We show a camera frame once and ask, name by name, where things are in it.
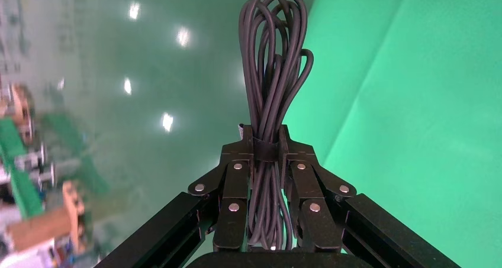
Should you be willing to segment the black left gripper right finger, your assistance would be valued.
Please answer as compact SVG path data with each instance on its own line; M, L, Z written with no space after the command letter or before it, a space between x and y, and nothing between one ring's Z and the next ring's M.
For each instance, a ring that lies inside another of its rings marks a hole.
M279 168L301 261L314 267L455 267L456 263L349 182L312 146L279 129Z

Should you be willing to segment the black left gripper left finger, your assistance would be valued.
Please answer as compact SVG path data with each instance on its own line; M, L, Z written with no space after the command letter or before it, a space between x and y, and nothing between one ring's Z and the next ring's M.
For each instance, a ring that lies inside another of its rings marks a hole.
M253 134L222 147L219 164L179 193L97 267L220 267L247 250Z

